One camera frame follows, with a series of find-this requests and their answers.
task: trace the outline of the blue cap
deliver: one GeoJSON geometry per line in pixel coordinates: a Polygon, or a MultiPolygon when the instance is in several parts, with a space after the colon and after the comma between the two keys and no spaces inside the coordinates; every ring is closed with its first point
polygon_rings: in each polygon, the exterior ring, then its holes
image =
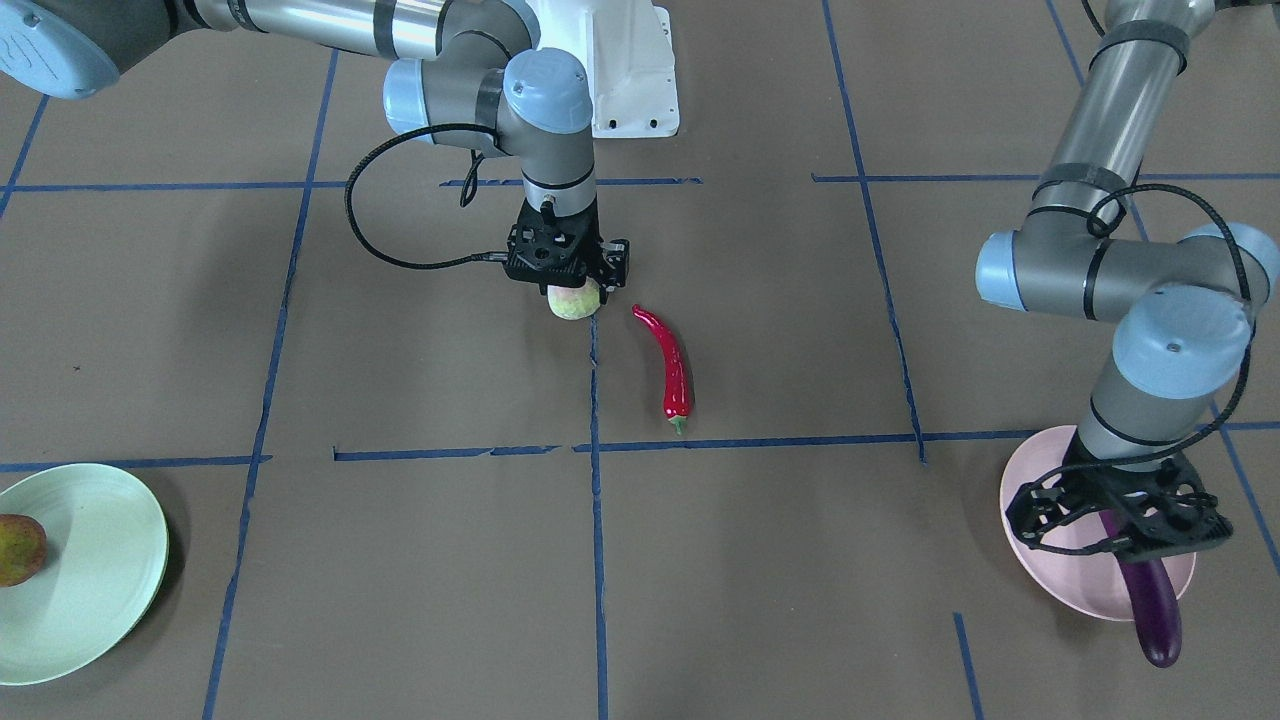
{"type": "Polygon", "coordinates": [[[525,50],[512,58],[502,90],[511,109],[539,129],[573,135],[591,124],[586,68],[557,47],[525,50]]]}
{"type": "MultiPolygon", "coordinates": [[[[425,128],[426,95],[422,92],[422,60],[396,60],[387,70],[383,81],[383,110],[387,124],[397,133],[425,128]]],[[[430,135],[419,137],[422,142],[435,145],[430,135]]]]}
{"type": "Polygon", "coordinates": [[[28,0],[0,0],[0,70],[64,100],[90,97],[120,79],[105,50],[28,0]]]}
{"type": "MultiPolygon", "coordinates": [[[[1271,240],[1267,233],[1253,225],[1247,225],[1244,223],[1226,223],[1226,227],[1231,228],[1231,236],[1235,237],[1235,245],[1257,260],[1258,265],[1262,265],[1262,272],[1267,275],[1267,283],[1270,283],[1267,287],[1267,300],[1270,301],[1272,288],[1276,286],[1276,278],[1280,277],[1280,247],[1276,247],[1275,241],[1271,240]]],[[[1217,225],[1210,223],[1187,233],[1187,237],[1183,240],[1204,236],[1222,237],[1222,231],[1217,229],[1217,225]]]]}
{"type": "Polygon", "coordinates": [[[1014,231],[997,232],[982,245],[974,283],[978,295],[987,302],[1027,311],[1023,293],[1018,291],[1018,273],[1014,272],[1014,231]]]}
{"type": "Polygon", "coordinates": [[[1134,302],[1116,327],[1111,354],[1138,389],[1189,400],[1231,379],[1252,334],[1236,299],[1207,287],[1167,286],[1134,302]]]}
{"type": "Polygon", "coordinates": [[[538,47],[538,44],[543,40],[543,28],[538,24],[538,13],[529,6],[525,0],[502,0],[508,8],[520,15],[520,19],[525,20],[525,28],[529,29],[529,46],[538,47]]]}

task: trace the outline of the white plastic base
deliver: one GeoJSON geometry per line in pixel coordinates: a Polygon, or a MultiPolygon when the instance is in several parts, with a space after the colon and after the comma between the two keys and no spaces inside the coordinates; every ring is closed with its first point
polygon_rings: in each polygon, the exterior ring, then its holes
{"type": "Polygon", "coordinates": [[[595,137],[671,137],[680,128],[671,15],[652,0],[529,0],[539,47],[586,67],[595,137]]]}

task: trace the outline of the white plate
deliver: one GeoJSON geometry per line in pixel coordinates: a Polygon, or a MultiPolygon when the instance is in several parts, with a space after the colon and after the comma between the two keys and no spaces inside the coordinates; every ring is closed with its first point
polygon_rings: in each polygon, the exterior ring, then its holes
{"type": "Polygon", "coordinates": [[[45,566],[0,588],[0,685],[88,665],[155,598],[169,533],[155,496],[124,470],[78,464],[37,473],[0,493],[0,514],[29,515],[49,536],[45,566]]]}
{"type": "MultiPolygon", "coordinates": [[[[1005,539],[1012,546],[1018,561],[1042,588],[1068,606],[1103,620],[1133,621],[1133,605],[1116,559],[1110,553],[1075,557],[1032,550],[1018,541],[1009,529],[1005,509],[1023,483],[1029,483],[1062,464],[1066,446],[1075,434],[1075,425],[1041,430],[1018,446],[1005,466],[1000,482],[1000,521],[1005,539]]],[[[1106,537],[1097,514],[1085,515],[1044,536],[1044,542],[1059,547],[1084,547],[1106,537]]],[[[1196,571],[1196,553],[1165,557],[1165,571],[1178,597],[1183,597],[1196,571]]]]}

